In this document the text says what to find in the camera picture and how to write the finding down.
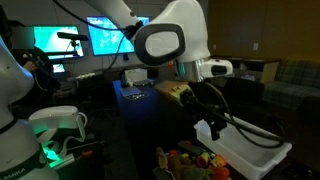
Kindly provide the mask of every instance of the table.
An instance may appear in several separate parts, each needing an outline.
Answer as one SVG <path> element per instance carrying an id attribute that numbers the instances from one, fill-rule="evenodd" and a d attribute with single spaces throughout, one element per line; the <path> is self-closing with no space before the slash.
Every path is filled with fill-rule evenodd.
<path id="1" fill-rule="evenodd" d="M 177 147 L 180 140 L 196 141 L 191 116 L 152 87 L 139 87 L 149 94 L 148 97 L 128 100 L 119 91 L 120 81 L 113 81 L 113 86 L 139 177 L 141 180 L 155 179 L 152 170 L 157 167 L 156 147 L 168 151 Z"/>
<path id="2" fill-rule="evenodd" d="M 271 82 L 276 76 L 280 59 L 250 57 L 213 57 L 226 59 L 232 63 L 233 76 L 261 83 Z M 211 82 L 219 87 L 226 83 L 226 77 L 211 78 Z"/>

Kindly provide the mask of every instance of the wall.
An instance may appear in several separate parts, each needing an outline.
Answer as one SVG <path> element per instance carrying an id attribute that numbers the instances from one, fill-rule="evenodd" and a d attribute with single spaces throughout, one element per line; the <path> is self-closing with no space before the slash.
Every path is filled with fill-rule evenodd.
<path id="1" fill-rule="evenodd" d="M 149 16 L 153 19 L 165 9 L 171 0 L 124 0 L 138 16 Z M 86 16 L 100 16 L 101 14 L 82 0 L 59 0 L 59 2 L 81 18 Z M 205 17 L 208 12 L 208 0 L 199 0 Z M 87 25 L 74 19 L 61 10 L 51 0 L 0 0 L 9 19 L 16 19 L 27 25 L 58 25 L 71 24 L 79 28 L 80 34 L 88 35 Z M 82 42 L 85 57 L 66 61 L 74 63 L 74 74 L 88 73 L 95 69 L 106 68 L 111 62 L 110 56 L 92 56 L 90 42 Z M 129 54 L 129 61 L 119 56 L 114 67 L 141 64 L 136 55 Z"/>
<path id="2" fill-rule="evenodd" d="M 211 0 L 209 11 L 209 47 L 216 55 L 320 61 L 320 1 Z"/>

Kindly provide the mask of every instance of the toy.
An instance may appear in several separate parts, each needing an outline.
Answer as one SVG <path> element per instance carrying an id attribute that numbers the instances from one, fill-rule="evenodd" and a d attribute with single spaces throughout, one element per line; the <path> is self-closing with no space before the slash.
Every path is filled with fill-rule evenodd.
<path id="1" fill-rule="evenodd" d="M 187 157 L 189 157 L 189 154 L 188 153 L 183 153 L 183 154 L 181 154 L 181 157 L 187 158 Z"/>
<path id="2" fill-rule="evenodd" d="M 190 141 L 180 141 L 178 143 L 178 147 L 181 148 L 181 150 L 194 155 L 194 156 L 200 156 L 204 150 L 199 148 L 198 146 L 192 145 Z"/>
<path id="3" fill-rule="evenodd" d="M 170 150 L 170 151 L 169 151 L 169 155 L 170 155 L 170 156 L 178 156 L 179 153 L 178 153 L 178 151 L 176 151 L 176 150 Z"/>
<path id="4" fill-rule="evenodd" d="M 207 168 L 209 165 L 210 154 L 207 152 L 203 152 L 200 156 L 197 157 L 196 162 L 197 165 L 201 168 Z"/>
<path id="5" fill-rule="evenodd" d="M 167 159 L 166 155 L 164 154 L 161 147 L 157 147 L 156 156 L 157 156 L 159 168 L 167 170 L 168 169 L 168 159 Z"/>
<path id="6" fill-rule="evenodd" d="M 195 169 L 196 166 L 193 165 L 192 161 L 187 161 L 187 158 L 183 158 L 181 156 L 169 156 L 168 158 L 168 167 L 169 170 L 172 172 L 175 180 L 182 180 L 184 171 L 186 169 Z"/>
<path id="7" fill-rule="evenodd" d="M 228 180 L 230 171 L 225 167 L 214 167 L 212 168 L 213 175 L 211 176 L 211 180 Z"/>
<path id="8" fill-rule="evenodd" d="M 217 154 L 211 161 L 210 164 L 213 167 L 224 167 L 227 165 L 226 160 L 219 154 Z"/>
<path id="9" fill-rule="evenodd" d="M 183 174 L 183 180 L 210 180 L 211 170 L 203 168 L 186 169 Z"/>

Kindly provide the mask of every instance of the couch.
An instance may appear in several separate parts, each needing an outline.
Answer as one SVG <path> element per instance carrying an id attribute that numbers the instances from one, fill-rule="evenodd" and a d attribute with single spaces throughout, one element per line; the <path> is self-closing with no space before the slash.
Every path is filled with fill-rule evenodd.
<path id="1" fill-rule="evenodd" d="M 320 97 L 320 63 L 282 60 L 275 80 L 265 83 L 263 100 L 297 110 L 305 97 Z"/>

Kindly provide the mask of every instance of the black cable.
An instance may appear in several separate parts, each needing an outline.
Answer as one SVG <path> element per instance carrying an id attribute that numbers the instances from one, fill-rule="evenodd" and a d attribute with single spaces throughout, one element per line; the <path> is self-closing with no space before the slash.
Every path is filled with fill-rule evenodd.
<path id="1" fill-rule="evenodd" d="M 39 63 L 37 62 L 37 60 L 35 60 L 34 57 L 30 56 L 30 52 L 29 52 L 27 49 L 25 49 L 24 52 L 26 53 L 26 55 L 28 56 L 28 58 L 37 66 L 37 68 L 38 68 L 42 73 L 44 73 L 45 75 L 49 76 L 50 78 L 56 80 L 56 78 L 55 78 L 52 74 L 48 73 L 46 70 L 44 70 L 44 69 L 39 65 Z"/>
<path id="2" fill-rule="evenodd" d="M 289 140 L 287 138 L 283 138 L 283 137 L 279 137 L 279 136 L 275 136 L 275 135 L 270 135 L 270 134 L 266 134 L 266 133 L 263 133 L 259 130 L 255 130 L 255 129 L 252 129 L 252 128 L 249 128 L 245 125 L 242 125 L 240 123 L 237 123 L 235 122 L 234 120 L 230 120 L 224 116 L 222 116 L 221 114 L 219 114 L 218 112 L 212 110 L 210 107 L 208 107 L 207 105 L 199 102 L 198 100 L 195 100 L 195 99 L 192 99 L 191 100 L 193 103 L 195 104 L 198 104 L 199 106 L 201 106 L 203 109 L 207 110 L 208 112 L 210 112 L 211 114 L 217 116 L 218 118 L 221 118 L 223 120 L 225 120 L 227 123 L 235 126 L 235 127 L 238 127 L 246 132 L 249 132 L 251 134 L 254 134 L 256 136 L 259 136 L 259 137 L 263 137 L 263 138 L 266 138 L 266 139 L 269 139 L 269 140 L 274 140 L 274 141 L 281 141 L 281 142 L 288 142 L 288 143 L 292 143 L 294 144 L 294 142 L 292 140 Z"/>
<path id="3" fill-rule="evenodd" d="M 68 14 L 70 14 L 72 17 L 76 18 L 77 20 L 89 25 L 89 26 L 92 26 L 92 27 L 95 27 L 95 28 L 98 28 L 98 29 L 102 29 L 102 30 L 107 30 L 107 31 L 126 31 L 127 29 L 126 28 L 118 28 L 118 29 L 110 29 L 110 28 L 104 28 L 104 27 L 100 27 L 100 26 L 97 26 L 95 24 L 92 24 L 92 23 L 89 23 L 83 19 L 81 19 L 79 16 L 73 14 L 71 11 L 69 11 L 67 8 L 65 8 L 62 4 L 60 4 L 57 0 L 52 0 L 56 5 L 58 5 L 62 10 L 64 10 L 65 12 L 67 12 Z"/>
<path id="4" fill-rule="evenodd" d="M 116 60 L 117 60 L 117 58 L 118 58 L 118 55 L 119 55 L 119 51 L 120 51 L 120 47 L 121 47 L 122 41 L 123 41 L 123 39 L 127 36 L 127 34 L 128 34 L 128 33 L 125 33 L 125 34 L 123 35 L 123 37 L 121 38 L 121 41 L 120 41 L 120 43 L 119 43 L 119 46 L 118 46 L 118 49 L 117 49 L 117 52 L 116 52 L 115 57 L 113 58 L 113 60 L 112 60 L 111 64 L 109 65 L 109 67 L 108 67 L 107 69 L 105 69 L 105 70 L 102 70 L 103 72 L 107 72 L 108 70 L 110 70 L 110 69 L 112 68 L 112 66 L 114 65 L 114 63 L 116 62 Z"/>
<path id="5" fill-rule="evenodd" d="M 74 67 L 76 66 L 76 59 L 73 59 L 73 67 L 72 67 L 72 72 L 71 72 L 71 76 L 74 75 Z"/>
<path id="6" fill-rule="evenodd" d="M 38 85 L 38 87 L 39 87 L 42 91 L 46 91 L 46 92 L 47 92 L 48 89 L 46 89 L 46 88 L 48 87 L 49 79 L 47 80 L 46 88 L 43 88 L 43 87 L 40 85 L 40 83 L 38 82 L 38 77 L 37 77 L 37 73 L 36 73 L 36 72 L 33 73 L 33 76 L 34 76 L 34 80 L 35 80 L 36 84 Z"/>
<path id="7" fill-rule="evenodd" d="M 286 124 L 284 124 L 283 121 L 281 121 L 278 117 L 276 117 L 276 116 L 274 116 L 274 115 L 272 115 L 270 113 L 267 113 L 267 112 L 261 110 L 260 108 L 257 108 L 257 107 L 254 107 L 254 106 L 248 106 L 248 105 L 244 105 L 244 104 L 240 104 L 240 105 L 241 105 L 241 107 L 244 107 L 244 108 L 254 109 L 256 112 L 259 112 L 259 113 L 262 113 L 262 114 L 266 115 L 268 118 L 273 120 L 275 123 L 279 124 L 278 125 L 279 127 L 282 126 L 280 128 L 283 128 L 283 129 L 286 129 L 286 130 L 290 130 L 288 128 L 288 126 Z"/>
<path id="8" fill-rule="evenodd" d="M 110 57 L 113 59 L 114 57 L 112 55 L 110 55 Z M 117 62 L 114 63 L 117 67 L 119 67 L 119 65 L 117 64 Z"/>
<path id="9" fill-rule="evenodd" d="M 234 118 L 233 118 L 233 115 L 232 115 L 232 113 L 231 113 L 231 110 L 230 110 L 230 108 L 229 108 L 229 105 L 228 105 L 227 101 L 225 100 L 225 98 L 223 97 L 222 93 L 221 93 L 217 88 L 215 88 L 212 84 L 206 83 L 206 85 L 209 86 L 211 89 L 213 89 L 213 90 L 215 91 L 215 93 L 220 96 L 219 99 L 222 100 L 222 103 L 224 104 L 225 108 L 227 109 L 227 112 L 228 112 L 228 114 L 229 114 L 230 119 L 231 119 L 233 122 L 235 122 L 235 120 L 234 120 Z M 280 125 L 280 124 L 278 124 L 278 123 L 277 123 L 277 125 L 278 125 L 278 126 L 280 127 L 280 129 L 281 129 L 282 136 L 285 137 L 285 136 L 286 136 L 286 133 L 285 133 L 285 131 L 284 131 L 283 126 Z M 260 143 L 258 143 L 258 142 L 256 142 L 256 141 L 250 139 L 247 135 L 245 135 L 245 134 L 243 133 L 243 131 L 242 131 L 239 127 L 235 126 L 235 128 L 237 129 L 237 131 L 238 131 L 247 141 L 249 141 L 250 143 L 252 143 L 252 144 L 254 144 L 254 145 L 256 145 L 256 146 L 259 146 L 259 147 L 262 147 L 262 148 L 266 148 L 266 149 L 275 149 L 275 148 L 281 147 L 281 146 L 283 145 L 283 141 L 279 141 L 279 142 L 278 142 L 277 144 L 275 144 L 275 145 L 264 145 L 264 144 L 260 144 Z"/>
<path id="10" fill-rule="evenodd" d="M 47 83 L 46 83 L 46 86 L 45 87 L 48 87 L 48 85 L 49 85 L 49 81 L 50 81 L 50 79 L 48 78 L 48 80 L 47 80 Z M 45 89 L 45 90 L 42 90 L 41 91 L 41 94 L 38 96 L 38 99 L 37 99 L 37 101 L 35 101 L 36 103 L 35 104 L 39 104 L 39 102 L 41 101 L 41 99 L 42 99 L 42 97 L 43 97 L 43 95 L 44 95 L 44 93 L 45 92 L 48 92 L 48 90 L 47 89 Z"/>
<path id="11" fill-rule="evenodd" d="M 66 49 L 66 52 L 68 52 L 68 49 L 69 49 L 69 47 L 70 47 L 70 44 L 71 44 L 71 42 L 69 42 L 69 44 L 68 44 L 68 46 L 67 46 L 67 49 Z"/>

